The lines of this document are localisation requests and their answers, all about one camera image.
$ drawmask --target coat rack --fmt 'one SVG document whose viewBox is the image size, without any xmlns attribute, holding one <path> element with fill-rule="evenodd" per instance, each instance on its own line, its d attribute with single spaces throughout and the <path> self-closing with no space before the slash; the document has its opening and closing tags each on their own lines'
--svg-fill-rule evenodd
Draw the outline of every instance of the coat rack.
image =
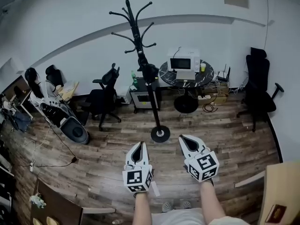
<svg viewBox="0 0 300 225">
<path fill-rule="evenodd" d="M 158 68 L 155 67 L 153 64 L 148 63 L 148 61 L 146 59 L 146 56 L 145 56 L 145 53 L 144 53 L 144 50 L 143 50 L 143 47 L 152 47 L 152 46 L 156 45 L 156 43 L 153 43 L 149 46 L 145 46 L 143 44 L 143 37 L 144 37 L 146 31 L 154 24 L 154 22 L 152 22 L 146 28 L 146 30 L 142 33 L 142 36 L 140 35 L 140 30 L 139 30 L 139 27 L 137 25 L 137 18 L 139 16 L 140 12 L 143 11 L 149 5 L 151 5 L 152 2 L 149 2 L 146 6 L 142 7 L 138 11 L 138 13 L 136 14 L 135 18 L 132 14 L 132 10 L 131 10 L 131 7 L 130 7 L 129 0 L 125 0 L 125 3 L 126 3 L 128 11 L 125 8 L 122 8 L 122 10 L 126 13 L 126 15 L 120 14 L 120 13 L 114 13 L 114 12 L 109 12 L 109 14 L 114 14 L 114 15 L 118 15 L 118 16 L 122 16 L 122 17 L 126 18 L 126 20 L 130 24 L 130 28 L 131 28 L 134 40 L 132 40 L 129 37 L 126 37 L 124 35 L 117 34 L 117 33 L 114 33 L 114 32 L 112 32 L 112 34 L 116 35 L 116 36 L 119 36 L 119 37 L 122 37 L 122 38 L 127 38 L 135 46 L 133 50 L 125 51 L 125 53 L 131 53 L 131 52 L 134 52 L 135 50 L 137 52 L 138 64 L 140 66 L 137 71 L 142 71 L 142 75 L 143 75 L 144 80 L 146 82 L 146 87 L 147 87 L 147 91 L 148 91 L 148 94 L 149 94 L 149 98 L 150 98 L 150 102 L 151 102 L 151 106 L 152 106 L 152 110 L 153 110 L 153 114 L 154 114 L 154 118 L 155 118 L 155 122 L 156 122 L 156 127 L 154 127 L 151 131 L 151 138 L 155 142 L 163 143 L 163 142 L 165 142 L 169 139 L 170 130 L 166 126 L 160 125 L 159 117 L 158 117 L 158 111 L 157 111 L 157 108 L 156 108 L 155 99 L 154 99 L 154 95 L 153 95 L 153 89 L 152 89 L 152 86 L 151 86 L 151 84 L 155 81 L 155 78 L 158 76 Z"/>
</svg>

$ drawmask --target armrest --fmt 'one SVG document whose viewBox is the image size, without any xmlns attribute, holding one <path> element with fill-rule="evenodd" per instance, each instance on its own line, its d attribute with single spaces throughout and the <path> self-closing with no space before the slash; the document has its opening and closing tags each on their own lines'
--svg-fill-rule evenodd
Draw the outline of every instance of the armrest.
<svg viewBox="0 0 300 225">
<path fill-rule="evenodd" d="M 102 79 L 94 79 L 94 80 L 93 80 L 93 83 L 99 83 L 100 86 L 102 87 L 102 89 L 105 89 L 105 87 L 104 87 L 104 85 L 103 85 L 103 83 L 102 83 Z"/>
<path fill-rule="evenodd" d="M 91 103 L 87 103 L 87 102 L 79 102 L 78 106 L 80 107 L 89 107 L 91 105 Z"/>
<path fill-rule="evenodd" d="M 102 79 L 94 79 L 93 83 L 102 83 Z"/>
<path fill-rule="evenodd" d="M 276 85 L 276 87 L 281 91 L 281 92 L 285 92 L 284 90 L 283 90 L 283 88 L 276 82 L 275 83 L 275 85 Z"/>
<path fill-rule="evenodd" d="M 278 83 L 275 83 L 275 85 L 276 85 L 276 90 L 275 90 L 275 92 L 273 93 L 273 95 L 272 95 L 272 99 L 274 99 L 274 97 L 277 95 L 277 93 L 278 93 L 278 91 L 280 90 L 281 92 L 285 92 L 284 90 L 283 90 L 283 88 L 278 84 Z"/>
</svg>

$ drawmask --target cup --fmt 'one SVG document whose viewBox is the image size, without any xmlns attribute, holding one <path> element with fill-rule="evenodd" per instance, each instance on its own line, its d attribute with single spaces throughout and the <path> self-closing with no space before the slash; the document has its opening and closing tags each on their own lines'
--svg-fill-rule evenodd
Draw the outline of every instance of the cup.
<svg viewBox="0 0 300 225">
<path fill-rule="evenodd" d="M 201 63 L 200 67 L 201 67 L 201 72 L 204 72 L 205 68 L 206 68 L 206 64 L 205 63 Z"/>
</svg>

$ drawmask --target headrest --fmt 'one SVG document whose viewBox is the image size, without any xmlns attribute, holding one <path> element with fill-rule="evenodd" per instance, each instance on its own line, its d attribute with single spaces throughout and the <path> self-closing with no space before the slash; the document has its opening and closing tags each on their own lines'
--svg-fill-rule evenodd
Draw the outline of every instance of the headrest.
<svg viewBox="0 0 300 225">
<path fill-rule="evenodd" d="M 251 55 L 254 56 L 255 58 L 266 58 L 267 53 L 263 49 L 258 49 L 258 48 L 251 48 Z"/>
<path fill-rule="evenodd" d="M 51 65 L 51 66 L 47 67 L 46 74 L 49 75 L 49 74 L 55 72 L 55 70 L 56 69 L 55 69 L 54 65 Z"/>
</svg>

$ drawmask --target chair backrest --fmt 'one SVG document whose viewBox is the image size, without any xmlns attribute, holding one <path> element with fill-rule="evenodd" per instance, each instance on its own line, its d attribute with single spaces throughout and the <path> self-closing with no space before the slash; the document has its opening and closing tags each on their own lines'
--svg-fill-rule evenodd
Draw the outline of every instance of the chair backrest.
<svg viewBox="0 0 300 225">
<path fill-rule="evenodd" d="M 112 68 L 102 77 L 102 83 L 106 85 L 104 89 L 104 100 L 107 106 L 114 104 L 114 95 L 116 95 L 116 90 L 114 85 L 119 77 L 120 67 L 116 70 L 114 67 L 115 63 L 112 64 Z"/>
<path fill-rule="evenodd" d="M 22 90 L 18 86 L 14 87 L 14 92 L 17 98 L 19 98 L 23 94 Z"/>
<path fill-rule="evenodd" d="M 46 79 L 52 82 L 55 87 L 57 85 L 61 85 L 62 87 L 64 86 L 64 83 L 62 82 L 60 70 L 55 69 L 54 65 L 47 67 L 46 74 L 47 74 Z"/>
<path fill-rule="evenodd" d="M 251 55 L 246 56 L 249 82 L 246 89 L 266 91 L 268 88 L 268 74 L 270 62 L 263 49 L 251 48 Z"/>
</svg>

